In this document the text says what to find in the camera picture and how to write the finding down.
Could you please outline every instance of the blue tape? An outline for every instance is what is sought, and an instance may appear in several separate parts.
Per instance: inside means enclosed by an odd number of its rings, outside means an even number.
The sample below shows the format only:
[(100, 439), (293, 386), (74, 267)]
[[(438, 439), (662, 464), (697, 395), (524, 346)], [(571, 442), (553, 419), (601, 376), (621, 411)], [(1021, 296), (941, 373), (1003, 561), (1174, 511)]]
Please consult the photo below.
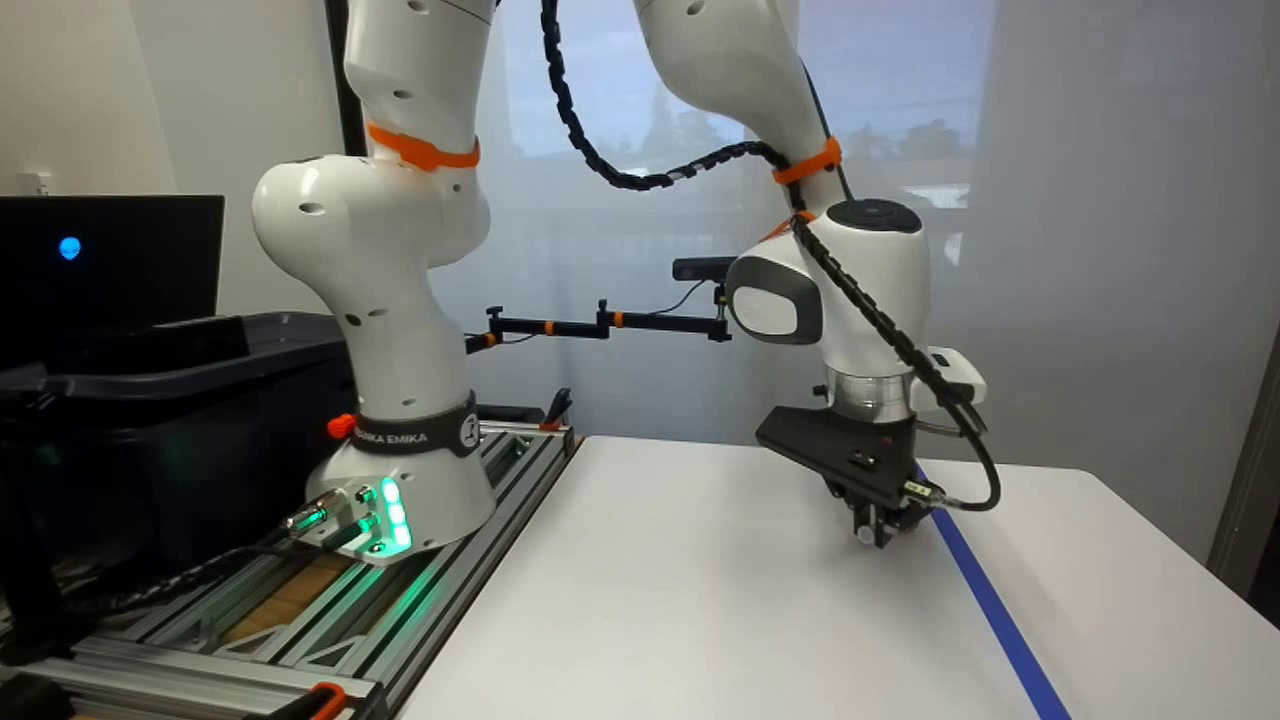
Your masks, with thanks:
[(963, 531), (954, 527), (950, 511), (932, 511), (937, 531), (942, 537), (975, 607), (987, 616), (1016, 679), (1022, 684), (1032, 708), (1040, 720), (1067, 720), (1067, 705), (1057, 697), (1052, 679), (1045, 674), (1032, 642), (1022, 639), (1022, 632), (1016, 627), (1016, 618), (1008, 616), (996, 583), (987, 580), (984, 562), (973, 556)]

